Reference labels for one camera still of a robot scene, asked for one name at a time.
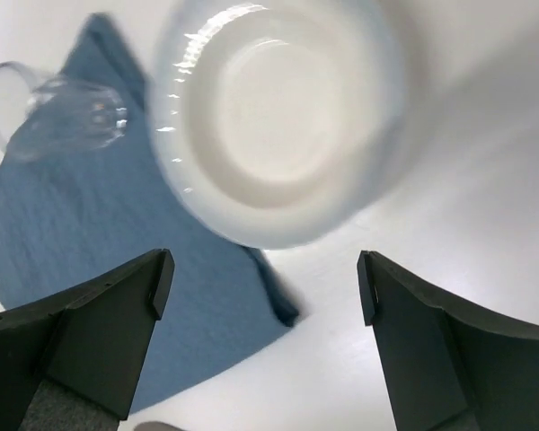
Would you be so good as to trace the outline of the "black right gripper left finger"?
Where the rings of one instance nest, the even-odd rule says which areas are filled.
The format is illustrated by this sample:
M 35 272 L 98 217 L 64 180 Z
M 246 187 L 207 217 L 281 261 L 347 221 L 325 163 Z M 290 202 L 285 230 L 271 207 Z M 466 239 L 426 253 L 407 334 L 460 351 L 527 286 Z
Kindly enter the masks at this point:
M 149 251 L 0 312 L 0 430 L 115 430 L 128 418 L 170 293 L 174 260 Z

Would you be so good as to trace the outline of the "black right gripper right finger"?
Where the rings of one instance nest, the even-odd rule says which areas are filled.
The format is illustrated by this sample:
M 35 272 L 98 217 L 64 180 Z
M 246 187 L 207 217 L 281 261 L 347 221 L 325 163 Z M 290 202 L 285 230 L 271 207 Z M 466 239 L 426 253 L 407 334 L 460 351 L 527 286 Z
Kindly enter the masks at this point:
M 539 430 L 539 326 L 434 286 L 382 254 L 357 262 L 399 430 Z

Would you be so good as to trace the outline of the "blue cloth napkin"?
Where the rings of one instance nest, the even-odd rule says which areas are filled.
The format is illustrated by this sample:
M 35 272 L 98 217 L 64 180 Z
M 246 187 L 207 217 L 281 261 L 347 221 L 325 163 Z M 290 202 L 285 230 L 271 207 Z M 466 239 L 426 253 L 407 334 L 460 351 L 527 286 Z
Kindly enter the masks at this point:
M 146 122 L 146 80 L 109 16 L 92 14 L 63 68 L 117 90 L 128 108 L 111 145 L 0 164 L 0 302 L 14 308 L 152 249 L 175 261 L 132 410 L 242 362 L 298 316 L 262 253 L 205 228 L 165 184 Z

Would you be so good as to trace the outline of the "clear plastic cup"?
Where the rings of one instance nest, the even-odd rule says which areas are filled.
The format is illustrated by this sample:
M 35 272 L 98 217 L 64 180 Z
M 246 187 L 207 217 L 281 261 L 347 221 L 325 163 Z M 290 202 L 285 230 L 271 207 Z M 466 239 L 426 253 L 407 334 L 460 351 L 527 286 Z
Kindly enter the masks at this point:
M 100 149 L 127 124 L 126 103 L 107 85 L 0 63 L 0 150 L 10 159 Z

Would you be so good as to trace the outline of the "white plate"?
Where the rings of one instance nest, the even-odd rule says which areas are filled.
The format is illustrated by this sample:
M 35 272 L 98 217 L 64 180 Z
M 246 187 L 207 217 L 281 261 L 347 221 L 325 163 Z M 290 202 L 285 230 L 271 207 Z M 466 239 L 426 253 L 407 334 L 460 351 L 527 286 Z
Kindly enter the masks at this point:
M 408 90 L 376 1 L 179 1 L 156 47 L 152 147 L 207 229 L 295 247 L 379 195 Z

